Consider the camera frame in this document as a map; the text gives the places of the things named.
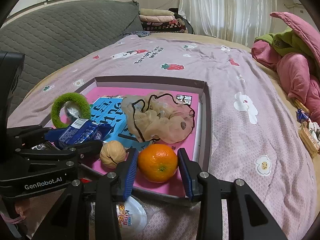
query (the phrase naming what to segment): orange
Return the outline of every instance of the orange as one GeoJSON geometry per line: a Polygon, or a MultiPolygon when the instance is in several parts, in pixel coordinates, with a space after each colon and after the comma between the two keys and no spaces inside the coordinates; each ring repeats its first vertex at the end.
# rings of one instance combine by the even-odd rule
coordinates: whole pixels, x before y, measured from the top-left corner
{"type": "Polygon", "coordinates": [[[165,144],[151,144],[139,153],[138,168],[147,180],[162,183],[176,173],[178,157],[165,144]]]}

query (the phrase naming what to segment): blue wrapper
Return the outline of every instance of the blue wrapper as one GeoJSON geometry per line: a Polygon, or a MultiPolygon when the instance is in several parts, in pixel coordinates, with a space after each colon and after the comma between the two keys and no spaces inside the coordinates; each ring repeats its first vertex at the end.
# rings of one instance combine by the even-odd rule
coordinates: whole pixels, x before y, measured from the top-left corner
{"type": "Polygon", "coordinates": [[[296,113],[297,113],[297,121],[299,123],[307,122],[309,120],[309,115],[302,109],[298,109],[296,113]]]}
{"type": "Polygon", "coordinates": [[[107,123],[96,123],[92,120],[78,118],[65,131],[54,133],[48,131],[46,139],[54,142],[59,149],[72,144],[83,143],[89,140],[103,140],[112,127],[107,123]]]}

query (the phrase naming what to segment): white sheer curtain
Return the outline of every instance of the white sheer curtain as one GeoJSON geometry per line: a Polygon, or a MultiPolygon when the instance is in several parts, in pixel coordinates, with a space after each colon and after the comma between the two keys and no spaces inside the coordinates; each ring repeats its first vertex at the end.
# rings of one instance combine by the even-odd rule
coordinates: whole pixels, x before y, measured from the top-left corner
{"type": "Polygon", "coordinates": [[[252,46],[255,37],[268,33],[269,14],[276,0],[180,0],[179,14],[195,34],[252,46]]]}

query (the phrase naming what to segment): green hair tie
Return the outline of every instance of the green hair tie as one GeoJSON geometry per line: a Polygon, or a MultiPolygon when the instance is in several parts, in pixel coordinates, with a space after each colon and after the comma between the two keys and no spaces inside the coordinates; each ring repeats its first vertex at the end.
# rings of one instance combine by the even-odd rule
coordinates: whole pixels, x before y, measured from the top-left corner
{"type": "Polygon", "coordinates": [[[72,101],[78,104],[82,118],[91,118],[90,106],[87,102],[87,99],[83,95],[78,93],[66,93],[59,96],[54,101],[53,106],[51,108],[51,120],[56,128],[68,127],[68,124],[61,122],[60,119],[60,110],[63,107],[63,105],[68,101],[72,101]]]}

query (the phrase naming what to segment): bed headboard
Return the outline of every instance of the bed headboard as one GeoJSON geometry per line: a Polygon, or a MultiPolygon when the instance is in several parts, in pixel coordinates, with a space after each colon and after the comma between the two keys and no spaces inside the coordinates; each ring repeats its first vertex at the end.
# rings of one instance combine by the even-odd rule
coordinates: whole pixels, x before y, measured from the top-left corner
{"type": "Polygon", "coordinates": [[[0,50],[26,54],[9,114],[54,71],[122,38],[142,31],[139,4],[81,0],[46,6],[0,29],[0,50]]]}

